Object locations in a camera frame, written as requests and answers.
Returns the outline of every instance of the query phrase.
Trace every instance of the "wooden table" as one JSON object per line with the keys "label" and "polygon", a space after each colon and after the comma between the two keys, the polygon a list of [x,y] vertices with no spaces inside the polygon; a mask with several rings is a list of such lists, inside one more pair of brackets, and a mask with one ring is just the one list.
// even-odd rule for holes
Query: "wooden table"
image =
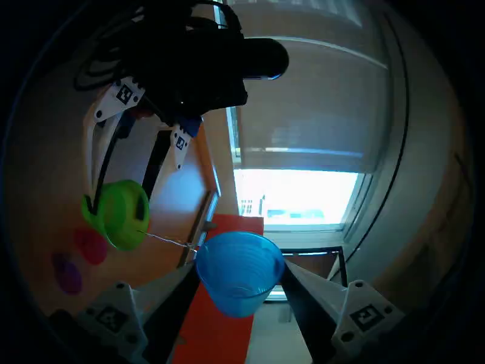
{"label": "wooden table", "polygon": [[[73,232],[86,227],[83,194],[82,118],[96,92],[72,88],[75,62],[58,67],[28,90],[13,123],[5,161],[7,232],[18,266],[41,310],[75,313],[101,291],[122,280],[147,283],[175,269],[183,248],[147,237],[131,252],[109,247],[99,266],[86,263],[76,250]],[[130,136],[116,145],[106,183],[132,179],[141,183],[159,120],[136,122]],[[189,147],[182,169],[150,202],[150,231],[187,241],[204,211],[207,194],[218,192],[204,129]],[[69,254],[83,278],[79,295],[63,293],[54,279],[52,253]]]}

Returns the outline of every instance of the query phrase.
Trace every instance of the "bright sky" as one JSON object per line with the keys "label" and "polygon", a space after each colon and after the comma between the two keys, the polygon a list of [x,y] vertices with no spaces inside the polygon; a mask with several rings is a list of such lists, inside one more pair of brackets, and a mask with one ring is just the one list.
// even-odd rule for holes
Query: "bright sky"
{"label": "bright sky", "polygon": [[[313,170],[234,170],[238,201],[265,196],[264,206],[273,210],[321,210],[323,221],[285,219],[277,224],[338,224],[342,222],[358,174]],[[271,223],[265,216],[265,224]]]}

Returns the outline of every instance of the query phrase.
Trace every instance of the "blue plastic cup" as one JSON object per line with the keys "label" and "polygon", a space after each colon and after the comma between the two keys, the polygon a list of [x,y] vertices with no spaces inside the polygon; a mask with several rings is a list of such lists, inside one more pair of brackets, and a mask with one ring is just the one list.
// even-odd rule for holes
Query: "blue plastic cup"
{"label": "blue plastic cup", "polygon": [[207,240],[195,263],[216,307],[236,318],[254,314],[284,270],[280,249],[250,232],[226,232]]}

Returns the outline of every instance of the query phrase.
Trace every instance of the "green plastic cup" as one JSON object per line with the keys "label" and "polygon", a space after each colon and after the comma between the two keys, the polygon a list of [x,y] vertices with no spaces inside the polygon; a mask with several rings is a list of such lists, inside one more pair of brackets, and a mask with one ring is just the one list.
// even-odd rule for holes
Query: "green plastic cup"
{"label": "green plastic cup", "polygon": [[148,197],[143,187],[132,180],[104,184],[96,215],[89,211],[85,197],[81,209],[86,222],[111,245],[123,251],[140,245],[148,231]]}

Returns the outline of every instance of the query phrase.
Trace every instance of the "string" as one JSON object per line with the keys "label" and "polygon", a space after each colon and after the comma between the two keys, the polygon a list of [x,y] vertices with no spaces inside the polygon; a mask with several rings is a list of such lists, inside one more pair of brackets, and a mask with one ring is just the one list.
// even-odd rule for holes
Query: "string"
{"label": "string", "polygon": [[148,235],[149,237],[156,238],[156,239],[161,240],[161,241],[166,241],[166,242],[168,242],[168,243],[173,243],[173,244],[178,245],[178,246],[181,246],[181,247],[183,247],[183,248],[189,248],[191,251],[194,251],[194,252],[196,251],[196,250],[193,248],[193,246],[194,246],[194,245],[196,245],[196,244],[194,244],[194,245],[189,245],[189,244],[181,244],[181,243],[178,243],[177,241],[173,241],[173,240],[170,240],[170,239],[162,238],[162,237],[159,237],[158,235],[155,235],[155,234],[150,234],[150,233],[148,233],[148,232],[144,232],[144,231],[141,231],[141,230],[138,230],[138,232],[141,232],[141,233],[143,233],[143,234],[145,234],[145,235]]}

